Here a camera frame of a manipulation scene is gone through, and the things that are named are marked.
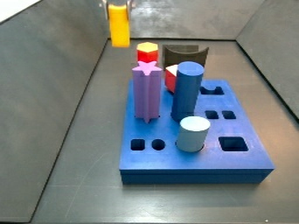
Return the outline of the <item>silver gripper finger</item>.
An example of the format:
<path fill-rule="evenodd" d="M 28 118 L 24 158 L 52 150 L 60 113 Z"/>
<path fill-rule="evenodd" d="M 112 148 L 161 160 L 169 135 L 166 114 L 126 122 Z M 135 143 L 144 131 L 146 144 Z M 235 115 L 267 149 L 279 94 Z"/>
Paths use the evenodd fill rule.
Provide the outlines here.
<path fill-rule="evenodd" d="M 126 14 L 127 14 L 127 20 L 131 19 L 131 11 L 134 7 L 134 0 L 126 0 Z"/>
<path fill-rule="evenodd" d="M 102 0 L 102 6 L 104 9 L 106 19 L 108 19 L 108 0 Z"/>

